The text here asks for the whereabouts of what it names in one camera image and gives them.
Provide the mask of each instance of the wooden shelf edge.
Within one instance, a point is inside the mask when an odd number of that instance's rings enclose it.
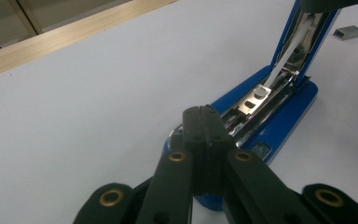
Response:
[[[133,0],[0,49],[0,74],[177,0]]]

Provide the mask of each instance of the brass screw insert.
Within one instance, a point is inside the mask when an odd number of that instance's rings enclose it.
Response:
[[[330,189],[317,189],[315,191],[316,198],[332,207],[341,207],[344,205],[344,200],[337,193]]]
[[[124,193],[120,189],[110,189],[100,197],[100,204],[105,207],[115,206],[124,199]]]
[[[252,154],[246,151],[235,153],[235,159],[239,161],[251,161],[253,158]]]
[[[186,159],[186,155],[183,152],[173,152],[170,153],[170,155],[168,156],[168,158],[171,161],[184,161]]]

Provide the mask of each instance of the white tabletop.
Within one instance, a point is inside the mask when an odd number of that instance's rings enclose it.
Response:
[[[180,0],[0,75],[0,224],[71,223],[98,187],[156,169],[182,111],[270,63],[293,1]],[[270,167],[358,202],[358,26],[345,8],[308,75],[314,105]],[[226,223],[194,203],[193,223]]]

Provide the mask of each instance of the blue stapler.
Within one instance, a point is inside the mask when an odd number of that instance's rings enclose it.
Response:
[[[210,104],[222,117],[238,148],[270,163],[312,105],[318,88],[306,76],[318,49],[343,7],[356,0],[296,0],[270,65]],[[163,151],[170,150],[174,129]],[[222,210],[222,198],[196,197],[205,207]]]

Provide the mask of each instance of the silver metal plate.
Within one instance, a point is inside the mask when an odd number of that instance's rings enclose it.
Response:
[[[253,114],[269,97],[271,89],[258,84],[239,104],[240,112],[245,115]]]

